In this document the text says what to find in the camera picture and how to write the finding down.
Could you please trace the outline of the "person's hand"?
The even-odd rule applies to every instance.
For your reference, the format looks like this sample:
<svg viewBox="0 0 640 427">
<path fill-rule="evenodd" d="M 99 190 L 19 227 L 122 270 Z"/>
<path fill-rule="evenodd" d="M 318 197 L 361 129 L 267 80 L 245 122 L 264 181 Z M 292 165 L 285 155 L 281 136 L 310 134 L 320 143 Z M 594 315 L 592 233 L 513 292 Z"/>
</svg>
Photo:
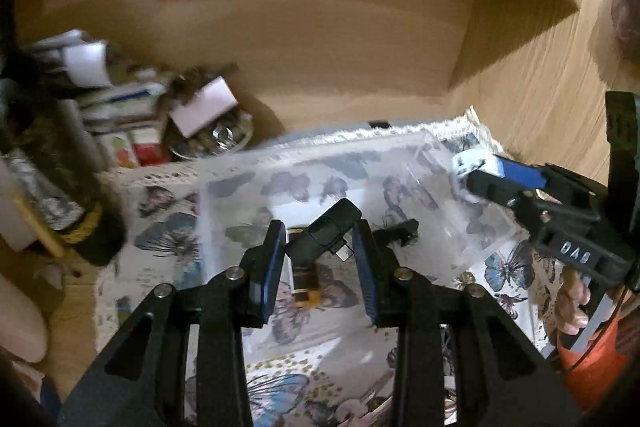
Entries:
<svg viewBox="0 0 640 427">
<path fill-rule="evenodd" d="M 562 270 L 562 284 L 556 294 L 554 314 L 561 333 L 577 335 L 588 324 L 588 315 L 582 309 L 589 303 L 591 294 L 580 275 L 570 267 Z"/>
</svg>

